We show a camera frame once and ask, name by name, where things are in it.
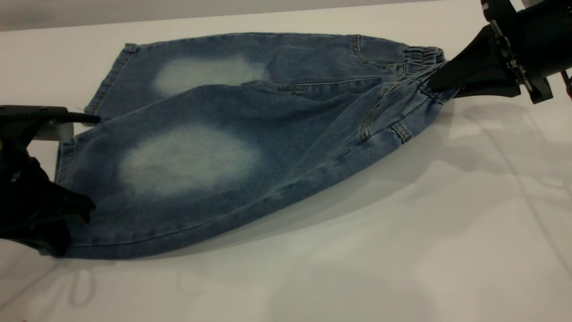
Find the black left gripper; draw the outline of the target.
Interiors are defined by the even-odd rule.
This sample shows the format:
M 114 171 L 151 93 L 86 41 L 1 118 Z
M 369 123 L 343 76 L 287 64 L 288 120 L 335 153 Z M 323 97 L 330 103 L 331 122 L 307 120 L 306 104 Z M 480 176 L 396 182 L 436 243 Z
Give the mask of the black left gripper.
M 55 257 L 65 255 L 72 238 L 66 226 L 39 227 L 54 220 L 88 224 L 96 209 L 87 196 L 49 181 L 27 147 L 42 126 L 1 130 L 0 238 Z

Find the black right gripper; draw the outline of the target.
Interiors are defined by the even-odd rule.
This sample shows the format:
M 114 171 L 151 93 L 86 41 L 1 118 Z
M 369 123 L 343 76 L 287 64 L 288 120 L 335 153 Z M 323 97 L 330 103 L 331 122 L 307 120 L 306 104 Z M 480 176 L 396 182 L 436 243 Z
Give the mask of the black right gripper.
M 547 78 L 560 74 L 571 92 L 571 6 L 569 0 L 534 0 L 517 11 L 509 0 L 482 1 L 489 25 L 429 78 L 429 87 L 457 89 L 456 98 L 516 97 L 523 85 L 537 104 L 552 98 Z

